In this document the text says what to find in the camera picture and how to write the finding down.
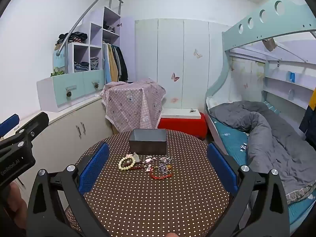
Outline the person's left hand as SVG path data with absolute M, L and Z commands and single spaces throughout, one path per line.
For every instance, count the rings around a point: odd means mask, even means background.
M 14 213 L 14 222 L 20 229 L 26 229 L 27 204 L 21 197 L 19 186 L 13 181 L 1 192 L 1 197 Z

